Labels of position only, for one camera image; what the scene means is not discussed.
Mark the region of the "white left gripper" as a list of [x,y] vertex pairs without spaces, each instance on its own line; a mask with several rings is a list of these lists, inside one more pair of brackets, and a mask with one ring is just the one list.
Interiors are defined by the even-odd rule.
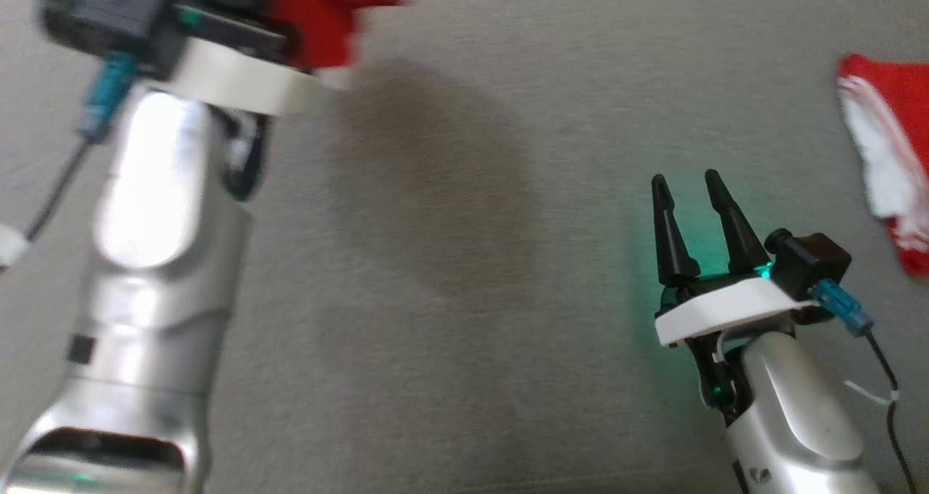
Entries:
[[163,90],[226,110],[291,116],[315,110],[321,82],[291,65],[301,50],[273,0],[177,0],[186,41]]

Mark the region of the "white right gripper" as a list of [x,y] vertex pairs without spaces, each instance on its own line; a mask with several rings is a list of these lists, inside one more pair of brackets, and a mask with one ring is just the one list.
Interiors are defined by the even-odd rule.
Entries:
[[[704,180],[724,233],[729,272],[756,273],[769,266],[769,253],[718,171],[707,170]],[[814,411],[815,369],[794,339],[792,312],[815,302],[797,302],[764,277],[696,279],[700,265],[688,253],[664,176],[653,176],[651,191],[658,279],[666,287],[656,333],[663,347],[683,343],[690,349],[705,407]]]

